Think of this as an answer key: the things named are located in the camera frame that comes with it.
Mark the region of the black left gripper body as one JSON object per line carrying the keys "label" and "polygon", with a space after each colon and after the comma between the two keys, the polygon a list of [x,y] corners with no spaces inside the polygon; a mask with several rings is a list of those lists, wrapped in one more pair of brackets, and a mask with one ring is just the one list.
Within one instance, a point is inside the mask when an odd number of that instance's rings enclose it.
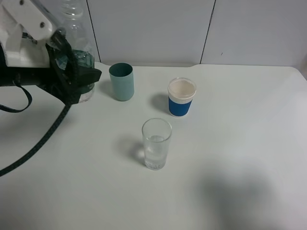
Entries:
{"label": "black left gripper body", "polygon": [[20,75],[18,82],[21,85],[36,85],[64,104],[78,104],[79,95],[63,96],[61,94],[64,78],[61,69],[57,65],[58,54],[64,54],[68,58],[67,64],[72,67],[74,75],[77,75],[79,72],[77,58],[71,49],[60,51],[49,45],[46,48],[49,55],[49,68],[14,68],[14,71]]}

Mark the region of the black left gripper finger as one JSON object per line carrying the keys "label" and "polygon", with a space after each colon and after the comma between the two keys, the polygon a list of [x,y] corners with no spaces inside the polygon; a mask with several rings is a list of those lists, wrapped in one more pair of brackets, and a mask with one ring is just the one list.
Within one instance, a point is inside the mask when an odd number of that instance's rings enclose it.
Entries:
{"label": "black left gripper finger", "polygon": [[79,72],[74,75],[73,69],[67,64],[65,69],[61,70],[64,78],[64,85],[61,86],[61,94],[67,96],[70,94],[83,95],[94,89],[94,84],[99,81],[101,71],[93,67],[78,66]]}

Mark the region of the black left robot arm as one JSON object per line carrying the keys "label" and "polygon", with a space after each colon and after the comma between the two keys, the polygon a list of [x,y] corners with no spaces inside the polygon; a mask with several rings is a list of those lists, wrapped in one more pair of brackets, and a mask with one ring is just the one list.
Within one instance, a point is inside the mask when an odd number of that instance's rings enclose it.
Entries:
{"label": "black left robot arm", "polygon": [[7,67],[4,63],[4,52],[0,50],[0,85],[24,86],[36,85],[56,97],[64,104],[77,104],[85,87],[99,81],[102,71],[93,67],[82,67],[77,59],[70,58],[64,70],[60,69],[56,57],[58,51],[46,45],[49,54],[49,68]]}

